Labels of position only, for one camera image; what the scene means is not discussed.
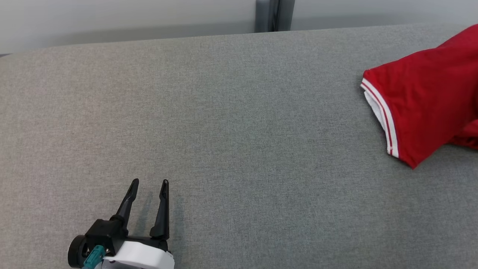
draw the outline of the red t-shirt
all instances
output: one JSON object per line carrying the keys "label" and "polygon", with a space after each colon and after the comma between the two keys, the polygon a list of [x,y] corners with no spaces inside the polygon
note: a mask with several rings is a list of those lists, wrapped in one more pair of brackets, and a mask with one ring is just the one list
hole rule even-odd
{"label": "red t-shirt", "polygon": [[478,24],[434,49],[364,72],[390,155],[415,168],[441,145],[478,149]]}

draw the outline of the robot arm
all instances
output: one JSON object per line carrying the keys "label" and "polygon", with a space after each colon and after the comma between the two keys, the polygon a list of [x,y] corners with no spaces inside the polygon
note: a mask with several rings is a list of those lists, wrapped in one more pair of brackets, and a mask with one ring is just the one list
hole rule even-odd
{"label": "robot arm", "polygon": [[174,269],[168,250],[169,182],[163,181],[160,206],[150,237],[129,236],[127,225],[139,180],[134,179],[118,211],[109,220],[97,219],[84,235],[73,239],[68,264],[83,269]]}

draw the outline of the white stripe trim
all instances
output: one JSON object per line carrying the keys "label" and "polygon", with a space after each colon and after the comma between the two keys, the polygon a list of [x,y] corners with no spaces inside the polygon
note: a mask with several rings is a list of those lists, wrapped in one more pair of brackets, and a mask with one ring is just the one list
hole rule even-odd
{"label": "white stripe trim", "polygon": [[373,113],[375,114],[375,117],[377,117],[377,120],[379,120],[380,125],[382,126],[382,129],[385,132],[385,136],[387,137],[387,152],[390,154],[390,137],[389,137],[389,128],[387,125],[387,121],[385,120],[385,114],[384,114],[384,109],[380,105],[379,101],[375,98],[373,94],[370,93],[369,89],[367,86],[364,84],[360,85],[365,91],[363,92],[365,95],[365,99],[367,99],[367,102],[369,103],[370,107],[373,110]]}
{"label": "white stripe trim", "polygon": [[399,156],[398,154],[398,141],[397,141],[397,133],[395,131],[395,123],[393,122],[393,117],[390,111],[390,108],[387,105],[387,102],[383,99],[382,95],[379,93],[379,91],[365,78],[362,80],[362,83],[365,84],[370,91],[372,91],[373,94],[371,94],[371,97],[374,98],[373,95],[375,95],[378,98],[377,102],[378,105],[381,104],[381,107],[383,108],[383,111],[385,111],[386,118],[384,118],[385,125],[387,125],[388,122],[388,129],[390,130],[390,136],[388,135],[388,130],[385,130],[385,134],[387,136],[387,152],[390,153],[392,152],[392,156],[397,157]]}

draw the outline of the gray fabric surface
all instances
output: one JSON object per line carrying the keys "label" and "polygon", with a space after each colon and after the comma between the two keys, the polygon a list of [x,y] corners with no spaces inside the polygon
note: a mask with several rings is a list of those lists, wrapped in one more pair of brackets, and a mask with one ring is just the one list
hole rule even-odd
{"label": "gray fabric surface", "polygon": [[176,268],[476,268],[478,153],[386,154],[359,82],[456,25],[75,45],[0,58],[2,268],[68,268],[140,178]]}

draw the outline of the cable connector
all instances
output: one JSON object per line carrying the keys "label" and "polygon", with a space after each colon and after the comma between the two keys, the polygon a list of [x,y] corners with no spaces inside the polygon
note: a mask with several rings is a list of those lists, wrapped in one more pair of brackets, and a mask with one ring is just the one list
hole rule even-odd
{"label": "cable connector", "polygon": [[101,245],[96,245],[83,263],[83,269],[95,269],[96,265],[103,260],[105,255],[105,248]]}

